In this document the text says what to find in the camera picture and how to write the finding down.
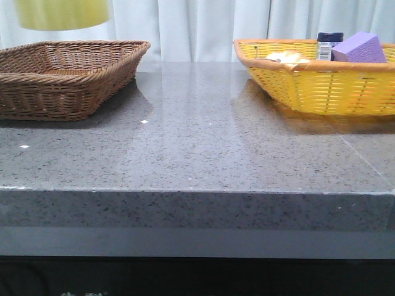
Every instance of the lamp shade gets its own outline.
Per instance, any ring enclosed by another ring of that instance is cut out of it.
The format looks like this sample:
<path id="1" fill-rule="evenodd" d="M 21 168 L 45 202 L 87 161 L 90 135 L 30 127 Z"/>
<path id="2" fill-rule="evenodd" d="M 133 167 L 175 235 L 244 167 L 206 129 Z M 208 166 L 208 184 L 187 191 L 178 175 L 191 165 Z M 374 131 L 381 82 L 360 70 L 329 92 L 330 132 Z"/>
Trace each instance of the lamp shade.
<path id="1" fill-rule="evenodd" d="M 88 28 L 108 21 L 107 0 L 15 0 L 19 23 L 33 30 Z"/>

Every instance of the granite surface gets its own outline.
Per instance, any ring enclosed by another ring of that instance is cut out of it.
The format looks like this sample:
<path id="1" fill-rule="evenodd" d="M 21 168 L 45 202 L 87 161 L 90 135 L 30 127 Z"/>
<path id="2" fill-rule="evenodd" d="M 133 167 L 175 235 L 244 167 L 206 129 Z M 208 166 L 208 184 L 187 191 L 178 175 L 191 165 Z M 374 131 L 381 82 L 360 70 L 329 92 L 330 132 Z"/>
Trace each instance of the granite surface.
<path id="1" fill-rule="evenodd" d="M 395 229 L 394 133 L 293 112 L 237 63 L 145 63 L 85 121 L 0 120 L 0 223 Z"/>

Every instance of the purple sponge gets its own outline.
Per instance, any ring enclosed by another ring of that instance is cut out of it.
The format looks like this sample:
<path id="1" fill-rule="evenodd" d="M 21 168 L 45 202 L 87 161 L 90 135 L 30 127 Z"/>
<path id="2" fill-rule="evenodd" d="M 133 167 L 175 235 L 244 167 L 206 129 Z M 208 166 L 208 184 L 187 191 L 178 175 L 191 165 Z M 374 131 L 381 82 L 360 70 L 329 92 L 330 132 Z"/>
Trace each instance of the purple sponge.
<path id="1" fill-rule="evenodd" d="M 335 60 L 355 63 L 386 63 L 376 34 L 358 32 L 332 48 Z"/>

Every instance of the white curtain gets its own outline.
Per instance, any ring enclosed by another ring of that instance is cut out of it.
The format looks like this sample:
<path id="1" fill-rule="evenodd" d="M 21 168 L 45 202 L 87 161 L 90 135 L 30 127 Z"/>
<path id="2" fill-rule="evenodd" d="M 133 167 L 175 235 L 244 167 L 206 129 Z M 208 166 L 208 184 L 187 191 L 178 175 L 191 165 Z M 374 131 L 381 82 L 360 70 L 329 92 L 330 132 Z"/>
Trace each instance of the white curtain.
<path id="1" fill-rule="evenodd" d="M 42 40 L 140 39 L 151 42 L 145 61 L 237 61 L 232 41 L 316 38 L 319 31 L 376 33 L 395 42 L 392 0 L 112 0 L 111 19 L 73 31 L 19 26 L 13 0 L 0 0 L 2 48 Z"/>

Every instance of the brown wicker basket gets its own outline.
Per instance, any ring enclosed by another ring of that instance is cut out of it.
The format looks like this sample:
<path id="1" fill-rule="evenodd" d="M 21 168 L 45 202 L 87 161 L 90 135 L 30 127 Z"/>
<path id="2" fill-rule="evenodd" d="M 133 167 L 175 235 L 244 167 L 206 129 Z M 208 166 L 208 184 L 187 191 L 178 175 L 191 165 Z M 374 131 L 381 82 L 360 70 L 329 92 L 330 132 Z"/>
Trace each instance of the brown wicker basket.
<path id="1" fill-rule="evenodd" d="M 0 51 L 0 118 L 86 119 L 135 75 L 147 41 L 45 41 Z"/>

